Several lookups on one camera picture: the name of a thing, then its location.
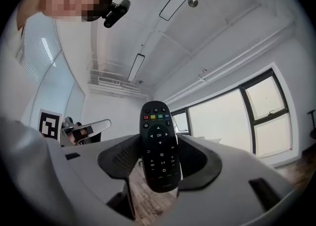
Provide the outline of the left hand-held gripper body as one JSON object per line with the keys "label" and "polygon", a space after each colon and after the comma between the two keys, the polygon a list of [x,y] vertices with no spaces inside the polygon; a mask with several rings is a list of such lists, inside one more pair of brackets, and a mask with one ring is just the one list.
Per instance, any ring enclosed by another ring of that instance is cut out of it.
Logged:
{"label": "left hand-held gripper body", "polygon": [[46,138],[57,140],[62,147],[85,144],[93,129],[80,122],[74,123],[70,116],[40,109],[38,130]]}

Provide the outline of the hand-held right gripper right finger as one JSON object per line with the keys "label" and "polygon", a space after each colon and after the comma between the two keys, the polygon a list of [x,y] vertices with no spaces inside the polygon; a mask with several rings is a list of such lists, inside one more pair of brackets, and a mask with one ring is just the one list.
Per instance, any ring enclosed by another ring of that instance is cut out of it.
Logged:
{"label": "hand-held right gripper right finger", "polygon": [[295,201],[294,186],[251,153],[180,135],[183,179],[170,212],[176,226],[271,226]]}

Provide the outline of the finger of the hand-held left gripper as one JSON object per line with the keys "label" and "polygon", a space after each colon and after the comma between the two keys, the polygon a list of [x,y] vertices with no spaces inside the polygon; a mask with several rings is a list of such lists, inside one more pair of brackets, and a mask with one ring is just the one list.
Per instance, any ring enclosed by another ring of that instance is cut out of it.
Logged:
{"label": "finger of the hand-held left gripper", "polygon": [[91,138],[108,129],[111,125],[112,123],[109,119],[104,119],[101,121],[83,125],[81,129],[84,129],[87,132],[87,136]]}

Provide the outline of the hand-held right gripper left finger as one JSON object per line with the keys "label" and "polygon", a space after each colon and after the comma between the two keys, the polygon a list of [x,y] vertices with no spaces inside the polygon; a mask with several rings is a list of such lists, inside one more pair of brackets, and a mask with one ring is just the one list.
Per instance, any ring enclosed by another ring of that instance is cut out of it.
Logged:
{"label": "hand-held right gripper left finger", "polygon": [[134,226],[129,175],[140,157],[140,136],[62,147],[48,140],[53,177],[66,208],[61,226]]}

